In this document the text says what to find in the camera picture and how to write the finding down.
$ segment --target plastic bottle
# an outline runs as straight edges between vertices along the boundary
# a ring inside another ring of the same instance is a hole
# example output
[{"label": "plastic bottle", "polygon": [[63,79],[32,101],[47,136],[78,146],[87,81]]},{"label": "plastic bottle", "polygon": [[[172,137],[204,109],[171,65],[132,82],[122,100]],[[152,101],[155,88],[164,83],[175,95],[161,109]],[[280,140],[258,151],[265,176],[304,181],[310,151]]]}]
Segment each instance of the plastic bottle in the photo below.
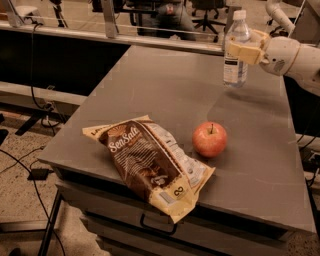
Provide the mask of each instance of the plastic bottle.
[{"label": "plastic bottle", "polygon": [[[238,10],[233,14],[233,24],[225,37],[225,49],[230,40],[245,43],[250,40],[250,30],[246,23],[246,11]],[[223,83],[228,87],[240,88],[247,79],[248,64],[239,61],[225,52]]]}]

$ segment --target apple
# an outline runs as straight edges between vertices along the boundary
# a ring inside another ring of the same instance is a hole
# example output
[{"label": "apple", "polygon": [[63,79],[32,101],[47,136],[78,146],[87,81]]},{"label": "apple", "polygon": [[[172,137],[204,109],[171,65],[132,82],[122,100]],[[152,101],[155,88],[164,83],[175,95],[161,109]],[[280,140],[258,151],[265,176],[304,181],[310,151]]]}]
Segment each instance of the apple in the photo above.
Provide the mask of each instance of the apple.
[{"label": "apple", "polygon": [[194,130],[192,145],[200,155],[207,158],[215,157],[227,145],[227,132],[216,122],[204,122]]}]

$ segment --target floor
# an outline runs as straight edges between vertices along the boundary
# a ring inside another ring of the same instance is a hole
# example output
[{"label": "floor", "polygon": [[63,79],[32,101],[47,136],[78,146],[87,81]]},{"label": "floor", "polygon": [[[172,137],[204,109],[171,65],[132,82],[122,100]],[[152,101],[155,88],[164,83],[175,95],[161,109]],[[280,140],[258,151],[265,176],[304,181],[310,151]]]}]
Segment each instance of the floor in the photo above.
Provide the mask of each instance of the floor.
[{"label": "floor", "polygon": [[[48,2],[34,1],[39,4],[42,13],[52,18],[47,19],[48,24],[56,26],[56,19],[54,19],[51,5]],[[281,3],[285,12],[291,16],[295,15],[297,8]],[[250,27],[260,29],[266,32],[272,30],[277,24],[272,26],[266,25],[268,15],[264,11],[265,1],[247,0],[242,2],[242,6],[247,10],[247,22]],[[97,31],[104,29],[102,15],[91,12],[91,6],[85,1],[64,1],[63,3],[64,17],[66,18],[70,27],[74,29],[96,29]],[[77,17],[86,17],[87,22]],[[117,22],[124,31],[128,28],[128,16],[120,14]],[[225,21],[226,13],[221,12],[219,18]],[[45,147],[46,144],[53,138],[54,134],[63,128],[63,124],[59,124],[52,130],[45,128],[39,121],[30,130],[22,136],[18,136],[15,132],[21,125],[30,117],[24,111],[12,110],[11,108],[1,107],[0,113],[3,113],[5,121],[0,124],[0,129],[9,131],[9,135],[1,145],[0,149],[8,152],[17,159],[30,153],[28,156],[21,159],[21,162],[29,168],[32,164],[33,168],[49,168],[42,163],[37,162],[37,155],[41,152],[40,147]],[[51,120],[51,124],[55,124],[57,120]],[[0,223],[3,222],[16,222],[16,221],[33,221],[33,220],[46,220],[44,210],[39,203],[39,199],[35,193],[35,187],[32,181],[27,178],[28,172],[20,164],[11,159],[8,155],[0,152]],[[51,212],[52,204],[54,201],[56,187],[55,181],[57,177],[55,173],[50,173],[45,181],[37,181],[37,188],[39,190],[43,204],[47,212]],[[319,186],[320,182],[316,181],[315,186]],[[95,235],[86,231],[84,226],[79,220],[80,211],[76,208],[62,202],[60,212],[58,215],[55,232],[59,236],[65,255],[102,255],[108,256],[109,253],[100,250],[95,242]],[[43,233],[10,233],[0,234],[0,255],[7,256],[16,247],[21,248],[22,255],[33,256],[38,254],[41,244]],[[55,236],[52,237],[48,255],[59,256],[63,255],[61,245]],[[291,237],[288,250],[285,256],[318,256],[320,255],[320,242],[317,236],[306,236],[304,234],[297,234]]]}]

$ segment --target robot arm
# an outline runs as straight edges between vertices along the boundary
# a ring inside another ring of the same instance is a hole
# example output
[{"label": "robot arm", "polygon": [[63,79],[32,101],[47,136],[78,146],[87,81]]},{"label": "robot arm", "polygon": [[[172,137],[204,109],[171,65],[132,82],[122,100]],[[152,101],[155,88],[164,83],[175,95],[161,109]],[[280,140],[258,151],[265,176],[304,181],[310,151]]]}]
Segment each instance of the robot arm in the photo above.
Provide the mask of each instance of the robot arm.
[{"label": "robot arm", "polygon": [[268,73],[293,78],[303,89],[320,96],[320,48],[287,37],[271,38],[252,30],[251,41],[231,42],[226,51],[240,60],[259,64]]}]

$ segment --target gray table top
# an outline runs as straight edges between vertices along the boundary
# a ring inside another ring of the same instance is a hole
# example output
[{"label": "gray table top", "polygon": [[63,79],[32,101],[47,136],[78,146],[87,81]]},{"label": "gray table top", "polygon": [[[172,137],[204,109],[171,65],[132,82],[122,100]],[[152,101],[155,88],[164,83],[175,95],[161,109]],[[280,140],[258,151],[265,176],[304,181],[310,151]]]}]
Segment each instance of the gray table top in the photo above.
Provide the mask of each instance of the gray table top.
[{"label": "gray table top", "polygon": [[282,77],[249,66],[241,89],[222,85],[223,58],[131,46],[39,160],[123,184],[107,149],[82,128],[148,114],[189,155],[192,131],[210,120],[228,133],[226,150],[198,203],[290,230],[316,232]]}]

